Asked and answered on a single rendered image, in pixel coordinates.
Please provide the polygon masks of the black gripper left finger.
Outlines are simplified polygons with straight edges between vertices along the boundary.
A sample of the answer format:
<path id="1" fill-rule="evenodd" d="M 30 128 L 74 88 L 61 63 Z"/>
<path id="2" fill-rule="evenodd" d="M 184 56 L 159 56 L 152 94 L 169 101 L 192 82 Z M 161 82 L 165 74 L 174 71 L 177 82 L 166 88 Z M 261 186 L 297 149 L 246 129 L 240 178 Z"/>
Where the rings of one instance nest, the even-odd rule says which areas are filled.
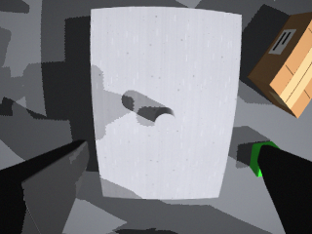
<path id="1" fill-rule="evenodd" d="M 0 234 L 62 234 L 88 162 L 78 139 L 0 170 Z"/>

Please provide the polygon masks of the green block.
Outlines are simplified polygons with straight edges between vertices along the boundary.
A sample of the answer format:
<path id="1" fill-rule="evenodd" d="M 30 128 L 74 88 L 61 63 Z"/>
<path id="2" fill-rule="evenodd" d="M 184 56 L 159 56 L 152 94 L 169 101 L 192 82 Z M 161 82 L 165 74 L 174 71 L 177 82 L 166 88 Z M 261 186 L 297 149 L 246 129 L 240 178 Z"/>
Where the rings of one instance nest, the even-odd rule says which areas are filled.
<path id="1" fill-rule="evenodd" d="M 253 144 L 250 168 L 253 170 L 254 174 L 257 177 L 262 176 L 260 169 L 259 169 L 259 166 L 258 166 L 258 163 L 257 163 L 258 153 L 259 153 L 260 147 L 262 145 L 267 145 L 267 144 L 279 148 L 273 141 L 267 141 L 267 142 Z"/>

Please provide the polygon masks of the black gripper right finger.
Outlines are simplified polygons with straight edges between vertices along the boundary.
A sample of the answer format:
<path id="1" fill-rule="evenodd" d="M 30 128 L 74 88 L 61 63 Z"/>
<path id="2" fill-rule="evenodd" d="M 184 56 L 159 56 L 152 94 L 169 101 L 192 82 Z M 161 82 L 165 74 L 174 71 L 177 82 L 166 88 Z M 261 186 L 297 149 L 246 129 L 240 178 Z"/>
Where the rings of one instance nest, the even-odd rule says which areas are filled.
<path id="1" fill-rule="evenodd" d="M 312 162 L 262 145 L 257 163 L 286 234 L 312 234 Z"/>

